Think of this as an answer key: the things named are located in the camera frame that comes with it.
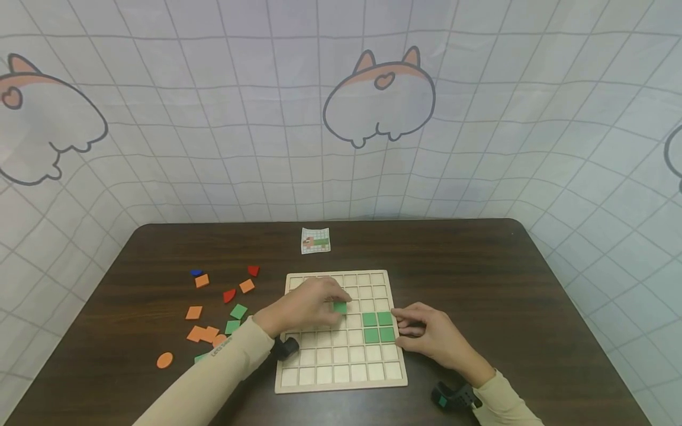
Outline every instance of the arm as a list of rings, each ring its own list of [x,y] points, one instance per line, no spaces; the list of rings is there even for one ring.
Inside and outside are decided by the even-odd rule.
[[[290,329],[339,322],[341,314],[324,308],[330,297],[351,301],[334,279],[314,278],[258,311],[180,376],[134,426],[207,425],[239,382],[265,361],[274,337]]]
[[[403,335],[396,339],[398,346],[434,359],[445,368],[457,371],[471,384],[483,403],[473,409],[481,426],[542,426],[502,373],[469,345],[445,312],[419,302],[392,312]]]

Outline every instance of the cartoon corgi drawing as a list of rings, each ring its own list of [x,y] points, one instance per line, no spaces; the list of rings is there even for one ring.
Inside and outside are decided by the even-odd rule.
[[[323,109],[327,129],[362,148],[374,135],[398,140],[421,128],[433,115],[436,89],[420,68],[419,49],[410,47],[401,61],[376,64],[365,50],[353,73],[331,92]]]
[[[682,125],[668,136],[663,157],[670,171],[682,179],[682,134],[678,136],[680,130],[682,130]],[[682,180],[680,180],[680,192],[682,192]]]
[[[61,178],[59,156],[88,152],[108,133],[102,113],[72,85],[10,53],[0,76],[0,174],[21,185]]]

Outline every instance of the white backdrop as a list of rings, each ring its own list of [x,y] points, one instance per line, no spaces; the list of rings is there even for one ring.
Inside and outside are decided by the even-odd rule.
[[[681,20],[0,0],[0,424],[138,226],[424,217],[520,221],[651,422],[682,424]]]

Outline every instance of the long sleeve shirt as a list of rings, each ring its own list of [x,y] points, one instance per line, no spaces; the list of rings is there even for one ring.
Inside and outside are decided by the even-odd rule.
[[[235,390],[268,357],[274,340],[249,317],[175,381],[134,426],[205,426]],[[483,406],[474,409],[481,426],[542,426],[502,373],[474,394]]]

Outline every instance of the dark wooden table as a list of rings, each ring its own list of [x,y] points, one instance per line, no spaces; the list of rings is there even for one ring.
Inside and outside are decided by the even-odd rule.
[[[300,253],[301,227],[331,230],[332,251]],[[535,248],[510,219],[410,222],[146,225],[102,283],[7,425],[130,425],[207,344],[185,340],[189,305],[224,326],[223,291],[259,264],[253,314],[284,292],[291,272],[387,269],[396,306],[446,311],[546,425],[648,425],[595,338]],[[190,269],[209,272],[194,287]],[[162,352],[175,355],[159,370]],[[275,362],[235,391],[215,425],[468,425],[429,400],[456,374],[406,353],[409,386],[275,395]]]

